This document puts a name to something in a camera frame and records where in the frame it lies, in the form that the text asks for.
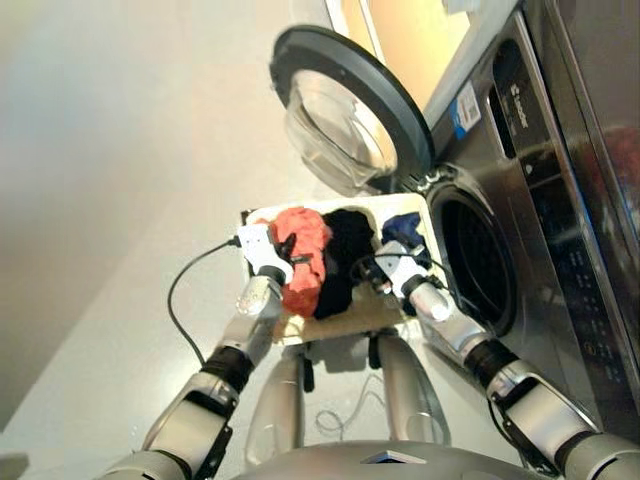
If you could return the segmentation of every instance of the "navy blue cloth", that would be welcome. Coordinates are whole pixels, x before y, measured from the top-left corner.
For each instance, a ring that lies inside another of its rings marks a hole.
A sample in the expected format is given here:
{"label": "navy blue cloth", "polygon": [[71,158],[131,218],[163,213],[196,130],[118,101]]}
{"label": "navy blue cloth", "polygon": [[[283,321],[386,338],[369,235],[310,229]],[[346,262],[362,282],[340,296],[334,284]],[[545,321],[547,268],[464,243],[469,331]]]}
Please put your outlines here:
{"label": "navy blue cloth", "polygon": [[418,225],[420,224],[420,214],[418,212],[405,213],[404,215],[396,215],[384,222],[382,226],[382,244],[397,240],[409,250],[422,245],[424,250],[416,257],[419,264],[424,267],[431,266],[431,254],[427,249],[424,237],[418,233]]}

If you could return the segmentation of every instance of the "red cloth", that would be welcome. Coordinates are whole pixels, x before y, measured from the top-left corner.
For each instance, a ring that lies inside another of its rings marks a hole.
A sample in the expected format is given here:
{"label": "red cloth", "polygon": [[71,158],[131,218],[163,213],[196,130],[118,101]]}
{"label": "red cloth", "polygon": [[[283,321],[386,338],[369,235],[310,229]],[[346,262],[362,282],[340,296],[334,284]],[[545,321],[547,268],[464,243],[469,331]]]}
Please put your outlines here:
{"label": "red cloth", "polygon": [[290,234],[296,234],[292,257],[311,257],[309,263],[293,266],[293,280],[282,289],[282,303],[289,312],[311,317],[325,278],[322,251],[331,238],[331,230],[318,212],[302,207],[280,212],[271,223],[271,229],[278,243],[284,242]]}

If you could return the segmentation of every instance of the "control panel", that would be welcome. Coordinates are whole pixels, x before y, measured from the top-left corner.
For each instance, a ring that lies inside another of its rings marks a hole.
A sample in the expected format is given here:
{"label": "control panel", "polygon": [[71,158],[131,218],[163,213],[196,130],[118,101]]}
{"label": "control panel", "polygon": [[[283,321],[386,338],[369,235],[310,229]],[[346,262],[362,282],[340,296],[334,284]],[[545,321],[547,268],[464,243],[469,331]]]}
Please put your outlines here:
{"label": "control panel", "polygon": [[553,142],[548,132],[515,41],[507,40],[499,47],[493,74],[493,96],[502,113],[500,133],[508,135],[507,144],[529,187],[604,428],[638,442],[640,420],[619,339],[558,163],[556,149],[564,146]]}

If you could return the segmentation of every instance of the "blue sticker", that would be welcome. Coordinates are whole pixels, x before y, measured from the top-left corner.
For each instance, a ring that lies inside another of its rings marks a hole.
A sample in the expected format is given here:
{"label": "blue sticker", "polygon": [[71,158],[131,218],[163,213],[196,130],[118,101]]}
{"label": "blue sticker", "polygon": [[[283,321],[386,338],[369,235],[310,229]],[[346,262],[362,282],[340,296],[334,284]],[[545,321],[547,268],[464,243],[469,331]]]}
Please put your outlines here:
{"label": "blue sticker", "polygon": [[480,108],[470,81],[465,84],[455,100],[449,105],[449,115],[453,121],[458,140],[463,138],[480,120]]}

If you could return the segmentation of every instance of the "washing machine door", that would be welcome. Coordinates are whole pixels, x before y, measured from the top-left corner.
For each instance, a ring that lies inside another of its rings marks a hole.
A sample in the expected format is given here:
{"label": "washing machine door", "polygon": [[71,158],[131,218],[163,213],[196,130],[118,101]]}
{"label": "washing machine door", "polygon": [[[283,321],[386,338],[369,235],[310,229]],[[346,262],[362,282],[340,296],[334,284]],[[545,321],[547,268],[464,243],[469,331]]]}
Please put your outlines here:
{"label": "washing machine door", "polygon": [[295,26],[270,65],[287,133],[309,169],[343,195],[414,190],[431,168],[431,134],[398,79],[337,33]]}

